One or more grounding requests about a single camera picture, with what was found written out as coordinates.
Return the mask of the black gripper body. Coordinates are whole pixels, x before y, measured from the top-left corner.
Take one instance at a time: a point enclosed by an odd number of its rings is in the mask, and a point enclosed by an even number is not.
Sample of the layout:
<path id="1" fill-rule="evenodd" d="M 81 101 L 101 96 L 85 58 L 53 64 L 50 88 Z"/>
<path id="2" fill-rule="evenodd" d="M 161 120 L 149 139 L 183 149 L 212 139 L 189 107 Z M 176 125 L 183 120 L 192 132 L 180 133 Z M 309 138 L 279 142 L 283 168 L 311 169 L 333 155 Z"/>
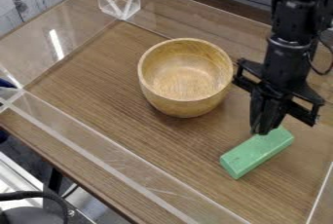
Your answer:
<path id="1" fill-rule="evenodd" d="M 317 37 L 302 43 L 271 35 L 267 38 L 263 62 L 240 58 L 232 78 L 232 83 L 250 96 L 252 89 L 259 88 L 264 99 L 283 101 L 284 116 L 290 115 L 309 126 L 314 125 L 318 110 L 323 106 L 323 98 L 307 84 L 317 45 Z"/>

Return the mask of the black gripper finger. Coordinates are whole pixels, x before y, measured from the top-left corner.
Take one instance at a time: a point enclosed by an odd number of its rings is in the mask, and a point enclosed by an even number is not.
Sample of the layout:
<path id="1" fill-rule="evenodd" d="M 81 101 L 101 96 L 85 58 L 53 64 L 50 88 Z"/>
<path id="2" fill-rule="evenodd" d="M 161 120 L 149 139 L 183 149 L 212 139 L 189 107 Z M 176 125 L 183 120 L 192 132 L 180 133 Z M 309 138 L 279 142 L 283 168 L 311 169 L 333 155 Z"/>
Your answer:
<path id="1" fill-rule="evenodd" d="M 264 97 L 262 90 L 254 88 L 251 91 L 251 102 L 250 102 L 250 125 L 251 133 L 264 134 L 263 126 L 263 107 L 264 107 Z"/>
<path id="2" fill-rule="evenodd" d="M 260 124 L 259 124 L 259 134 L 266 135 L 271 130 L 274 130 L 284 117 L 286 106 L 283 101 L 275 98 L 267 98 L 263 101 Z"/>

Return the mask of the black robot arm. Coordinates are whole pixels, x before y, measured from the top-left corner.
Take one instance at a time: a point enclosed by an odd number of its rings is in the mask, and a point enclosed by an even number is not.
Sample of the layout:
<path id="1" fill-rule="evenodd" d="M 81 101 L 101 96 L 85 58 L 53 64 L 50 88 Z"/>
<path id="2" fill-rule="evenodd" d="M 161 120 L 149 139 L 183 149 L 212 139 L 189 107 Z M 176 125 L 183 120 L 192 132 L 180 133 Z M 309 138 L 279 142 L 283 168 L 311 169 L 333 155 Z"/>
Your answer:
<path id="1" fill-rule="evenodd" d="M 271 0 L 271 30 L 262 62 L 240 58 L 232 83 L 250 93 L 251 132 L 266 135 L 291 116 L 315 123 L 323 98 L 307 84 L 307 76 L 333 71 L 313 65 L 322 32 L 333 22 L 333 0 Z"/>

